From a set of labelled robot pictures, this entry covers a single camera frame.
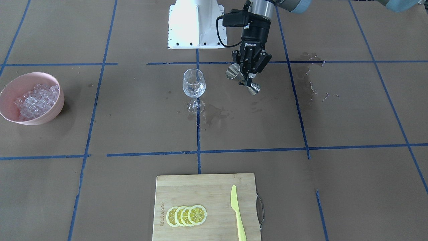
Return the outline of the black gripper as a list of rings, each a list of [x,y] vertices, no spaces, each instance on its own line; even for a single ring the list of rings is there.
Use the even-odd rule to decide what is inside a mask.
[[[240,67],[240,73],[245,75],[244,60],[251,61],[248,69],[247,87],[252,84],[252,79],[257,73],[261,73],[272,58],[272,55],[262,51],[268,39],[271,20],[256,14],[244,15],[244,29],[242,31],[240,50],[232,51],[232,59]]]

